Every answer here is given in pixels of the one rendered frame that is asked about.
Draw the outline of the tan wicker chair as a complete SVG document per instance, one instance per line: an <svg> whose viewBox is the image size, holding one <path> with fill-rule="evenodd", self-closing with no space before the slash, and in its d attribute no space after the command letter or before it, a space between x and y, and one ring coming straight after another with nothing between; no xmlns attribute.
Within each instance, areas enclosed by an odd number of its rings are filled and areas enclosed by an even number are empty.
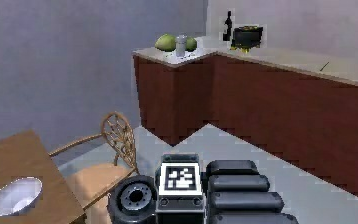
<svg viewBox="0 0 358 224"><path fill-rule="evenodd" d="M102 119L98 134L60 146L49 156L55 157L94 139L103 139L114 155L109 162L90 165L69 175L66 182L85 212L79 224L111 224L106 208L110 191L133 173L139 174L135 138L128 119L117 111L110 112Z"/></svg>

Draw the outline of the black pot with gold trim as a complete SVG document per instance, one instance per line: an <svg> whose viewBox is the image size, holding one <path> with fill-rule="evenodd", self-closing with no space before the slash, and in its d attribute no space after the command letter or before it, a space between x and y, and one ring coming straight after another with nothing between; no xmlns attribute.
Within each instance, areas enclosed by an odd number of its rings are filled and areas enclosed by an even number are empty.
<svg viewBox="0 0 358 224"><path fill-rule="evenodd" d="M261 45L263 28L261 26L237 27L233 31L231 49L241 49L248 52L250 49Z"/></svg>

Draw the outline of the black bottle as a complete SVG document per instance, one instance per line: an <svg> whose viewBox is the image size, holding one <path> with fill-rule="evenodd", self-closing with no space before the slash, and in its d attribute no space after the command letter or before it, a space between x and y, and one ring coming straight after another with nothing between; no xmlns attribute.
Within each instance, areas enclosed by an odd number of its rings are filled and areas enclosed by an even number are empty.
<svg viewBox="0 0 358 224"><path fill-rule="evenodd" d="M230 41L231 31L232 31L232 12L227 12L227 18L224 22L224 33L223 33L223 41Z"/></svg>

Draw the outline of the silver metal bowl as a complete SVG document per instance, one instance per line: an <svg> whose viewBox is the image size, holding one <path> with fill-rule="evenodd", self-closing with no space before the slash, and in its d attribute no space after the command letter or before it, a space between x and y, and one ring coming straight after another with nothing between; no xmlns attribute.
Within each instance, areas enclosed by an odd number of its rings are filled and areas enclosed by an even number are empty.
<svg viewBox="0 0 358 224"><path fill-rule="evenodd" d="M35 207L43 183L36 177L18 178L0 188L0 217L18 216Z"/></svg>

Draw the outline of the small green round fruit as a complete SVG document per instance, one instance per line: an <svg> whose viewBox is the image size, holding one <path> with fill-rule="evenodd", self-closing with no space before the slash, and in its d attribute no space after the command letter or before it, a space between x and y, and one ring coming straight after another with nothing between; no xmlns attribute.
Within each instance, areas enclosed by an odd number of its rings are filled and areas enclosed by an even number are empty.
<svg viewBox="0 0 358 224"><path fill-rule="evenodd" d="M188 37L186 40L186 50L188 52L193 52L197 48L197 40L193 37Z"/></svg>

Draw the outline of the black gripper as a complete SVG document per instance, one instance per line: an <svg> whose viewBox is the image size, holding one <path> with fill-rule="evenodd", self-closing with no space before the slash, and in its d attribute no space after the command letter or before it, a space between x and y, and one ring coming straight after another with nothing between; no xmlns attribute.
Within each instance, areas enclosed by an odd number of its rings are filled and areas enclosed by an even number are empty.
<svg viewBox="0 0 358 224"><path fill-rule="evenodd" d="M156 224L154 179L137 175L122 180L108 196L112 224Z"/></svg>

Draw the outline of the brown wooden table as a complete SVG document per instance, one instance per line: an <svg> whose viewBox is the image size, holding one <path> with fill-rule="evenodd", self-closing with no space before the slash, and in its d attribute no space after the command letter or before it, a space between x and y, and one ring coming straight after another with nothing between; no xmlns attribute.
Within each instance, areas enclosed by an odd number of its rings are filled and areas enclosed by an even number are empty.
<svg viewBox="0 0 358 224"><path fill-rule="evenodd" d="M43 182L38 202L26 214L0 217L0 224L84 224L85 212L40 138L25 131L0 140L0 188L28 176Z"/></svg>

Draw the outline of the large green round fruit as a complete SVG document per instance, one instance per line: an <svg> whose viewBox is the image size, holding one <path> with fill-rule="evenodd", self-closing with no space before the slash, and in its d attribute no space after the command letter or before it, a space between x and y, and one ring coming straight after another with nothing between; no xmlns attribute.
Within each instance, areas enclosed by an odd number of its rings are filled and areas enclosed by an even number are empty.
<svg viewBox="0 0 358 224"><path fill-rule="evenodd" d="M164 52L172 52L176 49L176 38L171 34L164 34L155 42L155 48Z"/></svg>

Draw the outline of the grey metal shaker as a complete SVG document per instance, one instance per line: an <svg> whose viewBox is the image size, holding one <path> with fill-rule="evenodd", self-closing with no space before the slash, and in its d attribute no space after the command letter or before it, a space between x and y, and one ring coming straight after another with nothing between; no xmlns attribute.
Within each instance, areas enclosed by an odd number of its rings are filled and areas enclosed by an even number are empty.
<svg viewBox="0 0 358 224"><path fill-rule="evenodd" d="M176 37L176 56L177 57L184 57L185 56L186 42L187 42L187 36L186 35L178 35Z"/></svg>

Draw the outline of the red-brown kitchen counter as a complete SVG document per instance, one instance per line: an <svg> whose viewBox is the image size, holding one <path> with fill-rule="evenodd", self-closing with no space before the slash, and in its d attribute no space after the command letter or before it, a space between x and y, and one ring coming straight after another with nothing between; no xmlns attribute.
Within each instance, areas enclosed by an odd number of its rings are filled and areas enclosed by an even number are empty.
<svg viewBox="0 0 358 224"><path fill-rule="evenodd" d="M210 37L184 58L133 59L141 123L164 142L212 124L358 196L358 64Z"/></svg>

